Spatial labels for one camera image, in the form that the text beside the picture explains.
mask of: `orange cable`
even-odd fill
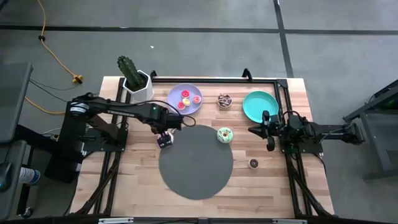
[[[43,18],[44,18],[44,19],[43,19],[42,36],[44,36],[45,21],[46,21],[46,18],[45,18],[45,10],[44,10],[44,7],[43,7],[42,3],[40,2],[40,0],[37,0],[37,2],[39,3],[40,7],[42,8],[42,12],[43,12]],[[44,43],[44,40],[43,40],[43,39],[41,39],[40,41],[41,41],[42,45],[54,56],[54,58],[57,60],[57,62],[58,62],[67,72],[69,72],[69,74],[71,74],[73,78],[78,77],[78,75],[75,75],[71,70],[69,70],[69,68],[67,68],[66,66],[64,66],[64,64],[58,59],[58,57],[57,57],[57,56],[49,49],[49,47]]]
[[[41,108],[39,105],[33,103],[28,97],[25,96],[25,100],[27,100],[30,104],[32,104],[33,106],[35,106],[37,109],[43,111],[44,113],[48,113],[48,114],[52,114],[52,115],[63,115],[65,114],[64,111],[59,111],[59,112],[54,112],[54,111],[48,111],[46,109]]]

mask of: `white pot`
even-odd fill
[[[124,79],[123,88],[131,94],[130,103],[140,103],[146,100],[151,100],[155,95],[152,89],[152,80],[150,79],[150,76],[141,70],[137,70],[137,72],[141,75],[146,75],[148,81],[145,88],[142,88],[138,91],[132,91],[126,86],[127,78]]]

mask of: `pink donut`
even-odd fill
[[[184,110],[184,109],[185,109],[185,105],[180,101],[180,102],[177,104],[177,109],[178,109],[178,110]]]
[[[201,97],[200,96],[194,96],[192,101],[193,101],[193,103],[196,103],[196,104],[200,103],[201,102]]]
[[[181,96],[182,96],[183,98],[188,98],[188,97],[189,97],[189,91],[188,91],[188,90],[182,90]]]

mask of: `cactus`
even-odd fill
[[[118,67],[127,78],[127,87],[130,90],[138,91],[146,86],[146,78],[137,72],[136,66],[131,59],[125,56],[118,57]]]

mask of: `green donut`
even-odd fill
[[[234,134],[229,128],[220,128],[217,131],[217,139],[221,143],[230,143],[232,141],[232,138],[234,138]]]

